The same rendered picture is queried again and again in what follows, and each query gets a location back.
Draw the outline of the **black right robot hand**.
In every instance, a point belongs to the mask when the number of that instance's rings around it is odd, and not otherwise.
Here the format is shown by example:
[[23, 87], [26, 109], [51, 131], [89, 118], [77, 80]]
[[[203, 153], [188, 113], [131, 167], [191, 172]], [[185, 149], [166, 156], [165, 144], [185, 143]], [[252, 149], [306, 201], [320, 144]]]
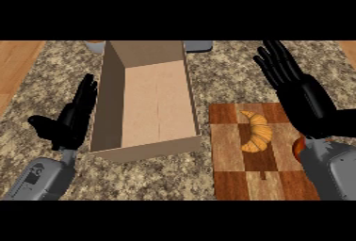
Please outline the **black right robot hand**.
[[264, 40], [253, 57], [296, 129], [308, 138], [356, 137], [356, 108], [337, 109], [318, 79], [303, 72], [280, 40]]

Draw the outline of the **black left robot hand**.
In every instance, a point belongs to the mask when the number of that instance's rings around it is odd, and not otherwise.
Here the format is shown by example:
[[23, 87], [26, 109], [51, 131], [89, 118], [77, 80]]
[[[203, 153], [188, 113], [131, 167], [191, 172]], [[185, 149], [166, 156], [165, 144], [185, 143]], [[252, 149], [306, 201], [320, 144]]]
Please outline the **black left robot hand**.
[[36, 128], [38, 136], [52, 141], [52, 150], [77, 150], [85, 141], [89, 120], [98, 98], [98, 81], [88, 73], [79, 85], [73, 101], [66, 105], [60, 117], [33, 115], [29, 123]]

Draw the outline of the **red tomato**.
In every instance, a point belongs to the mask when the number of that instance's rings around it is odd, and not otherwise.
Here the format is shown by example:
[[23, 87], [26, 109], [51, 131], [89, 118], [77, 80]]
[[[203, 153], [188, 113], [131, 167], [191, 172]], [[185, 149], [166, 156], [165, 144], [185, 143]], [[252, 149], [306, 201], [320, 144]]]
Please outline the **red tomato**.
[[305, 150], [306, 148], [306, 142], [305, 142], [305, 137], [300, 137], [293, 145], [293, 154], [296, 157], [296, 160], [300, 162], [300, 152]]

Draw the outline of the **brown cardboard box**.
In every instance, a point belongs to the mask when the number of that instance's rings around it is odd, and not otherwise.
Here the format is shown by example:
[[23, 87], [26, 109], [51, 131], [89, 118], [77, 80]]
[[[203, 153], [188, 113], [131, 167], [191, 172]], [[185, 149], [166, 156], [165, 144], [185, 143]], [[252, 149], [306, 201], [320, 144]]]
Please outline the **brown cardboard box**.
[[184, 42], [110, 40], [89, 153], [126, 163], [196, 152], [202, 138]]

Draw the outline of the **checkered wooden cutting board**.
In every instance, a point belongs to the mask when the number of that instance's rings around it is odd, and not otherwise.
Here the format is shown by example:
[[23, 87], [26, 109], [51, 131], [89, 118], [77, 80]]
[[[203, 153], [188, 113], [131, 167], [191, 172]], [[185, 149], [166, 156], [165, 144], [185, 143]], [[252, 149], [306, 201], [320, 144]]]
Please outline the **checkered wooden cutting board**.
[[[247, 153], [250, 120], [241, 110], [268, 119], [274, 139], [268, 149]], [[289, 121], [281, 104], [213, 104], [209, 107], [215, 194], [221, 200], [315, 201], [317, 188], [293, 154], [302, 134]]]

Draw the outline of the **golden croissant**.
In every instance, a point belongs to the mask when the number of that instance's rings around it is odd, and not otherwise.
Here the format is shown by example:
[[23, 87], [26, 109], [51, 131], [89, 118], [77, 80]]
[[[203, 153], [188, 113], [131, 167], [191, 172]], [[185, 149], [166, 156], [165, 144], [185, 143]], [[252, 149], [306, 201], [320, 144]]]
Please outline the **golden croissant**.
[[264, 152], [274, 138], [274, 130], [268, 119], [256, 112], [241, 110], [241, 113], [250, 120], [250, 140], [241, 146], [241, 150], [247, 153]]

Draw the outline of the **pale grey cup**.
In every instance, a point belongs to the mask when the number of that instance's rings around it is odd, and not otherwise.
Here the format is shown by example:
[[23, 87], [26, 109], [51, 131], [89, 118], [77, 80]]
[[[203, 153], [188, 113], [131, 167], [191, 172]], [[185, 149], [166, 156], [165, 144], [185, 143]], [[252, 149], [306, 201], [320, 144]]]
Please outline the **pale grey cup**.
[[101, 54], [105, 50], [105, 41], [86, 41], [85, 44], [94, 53]]

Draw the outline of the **grey flat appliance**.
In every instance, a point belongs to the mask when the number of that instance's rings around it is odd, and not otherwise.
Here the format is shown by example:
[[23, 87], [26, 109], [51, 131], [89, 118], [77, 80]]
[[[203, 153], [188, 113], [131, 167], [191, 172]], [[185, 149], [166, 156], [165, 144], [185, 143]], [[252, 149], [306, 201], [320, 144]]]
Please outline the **grey flat appliance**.
[[184, 44], [188, 53], [209, 52], [213, 49], [212, 40], [187, 40]]

